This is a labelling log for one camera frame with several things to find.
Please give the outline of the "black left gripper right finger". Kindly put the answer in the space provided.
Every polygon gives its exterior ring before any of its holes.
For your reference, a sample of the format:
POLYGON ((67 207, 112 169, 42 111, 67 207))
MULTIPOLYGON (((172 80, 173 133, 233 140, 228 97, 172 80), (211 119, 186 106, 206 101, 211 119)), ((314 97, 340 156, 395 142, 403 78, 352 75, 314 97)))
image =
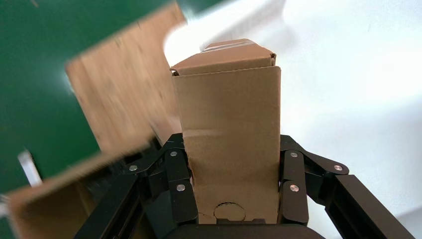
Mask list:
POLYGON ((278 221, 307 226, 307 198, 324 207, 344 239, 412 239, 413 235, 342 163, 280 136, 278 221))

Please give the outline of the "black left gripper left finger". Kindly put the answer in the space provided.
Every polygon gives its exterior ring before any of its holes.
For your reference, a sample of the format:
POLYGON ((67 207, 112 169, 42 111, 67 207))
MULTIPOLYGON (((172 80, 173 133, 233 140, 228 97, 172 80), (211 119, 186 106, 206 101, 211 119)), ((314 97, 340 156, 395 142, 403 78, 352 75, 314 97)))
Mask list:
POLYGON ((145 209, 170 193, 172 222, 198 221, 183 136, 175 133, 157 151, 129 164, 75 234, 76 239, 131 239, 145 209))

